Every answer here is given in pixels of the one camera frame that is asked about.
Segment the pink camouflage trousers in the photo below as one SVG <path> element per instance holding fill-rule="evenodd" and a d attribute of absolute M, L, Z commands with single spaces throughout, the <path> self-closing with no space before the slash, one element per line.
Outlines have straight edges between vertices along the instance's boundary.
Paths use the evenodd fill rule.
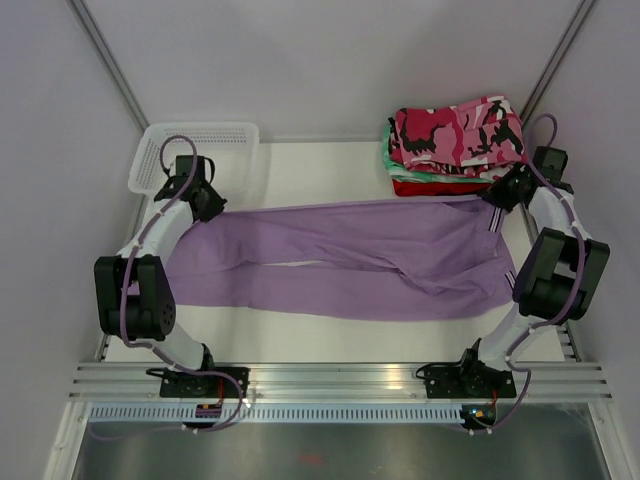
<path fill-rule="evenodd" d="M 503 95 L 440 108 L 401 108 L 389 156 L 412 174 L 493 182 L 527 160 L 522 122 Z"/>

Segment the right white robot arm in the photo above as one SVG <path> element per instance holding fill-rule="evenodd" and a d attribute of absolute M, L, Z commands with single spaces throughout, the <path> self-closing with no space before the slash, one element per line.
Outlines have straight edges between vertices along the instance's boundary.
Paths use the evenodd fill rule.
<path fill-rule="evenodd" d="M 581 319 L 593 299 L 610 248 L 594 240 L 579 221 L 573 189 L 562 180 L 567 164 L 565 151 L 539 146 L 529 163 L 514 168 L 482 196 L 505 211 L 524 207 L 538 236 L 515 276 L 511 310 L 465 352 L 456 370 L 457 387 L 468 397 L 515 397 L 516 359 L 541 334 Z"/>

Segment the lilac trousers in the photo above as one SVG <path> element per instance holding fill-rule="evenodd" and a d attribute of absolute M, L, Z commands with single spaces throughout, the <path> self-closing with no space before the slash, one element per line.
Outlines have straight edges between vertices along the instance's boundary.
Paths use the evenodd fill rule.
<path fill-rule="evenodd" d="M 166 268 L 176 301 L 350 320 L 429 321 L 508 303 L 501 213 L 472 197 L 224 213 L 191 228 Z"/>

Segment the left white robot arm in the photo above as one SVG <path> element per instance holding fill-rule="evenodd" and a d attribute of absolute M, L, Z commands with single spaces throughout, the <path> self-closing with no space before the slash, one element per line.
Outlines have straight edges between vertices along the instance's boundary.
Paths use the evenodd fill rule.
<path fill-rule="evenodd" d="M 218 374 L 209 348 L 178 325 L 167 264 L 192 226 L 224 211 L 227 200 L 213 188 L 214 175 L 212 159 L 177 156 L 175 170 L 153 197 L 151 217 L 117 254 L 94 265 L 102 331 L 128 348 L 152 352 L 167 364 L 163 376 L 182 378 L 197 397 L 216 389 Z"/>

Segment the white plastic basket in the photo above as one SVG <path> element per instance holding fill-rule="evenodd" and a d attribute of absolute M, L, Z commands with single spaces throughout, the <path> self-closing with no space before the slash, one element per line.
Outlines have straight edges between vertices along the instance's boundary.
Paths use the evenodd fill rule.
<path fill-rule="evenodd" d="M 153 198 L 166 180 L 164 168 L 175 170 L 178 155 L 194 152 L 213 160 L 214 189 L 231 204 L 248 195 L 260 141 L 258 127 L 249 122 L 168 122 L 144 132 L 129 172 L 128 188 Z"/>

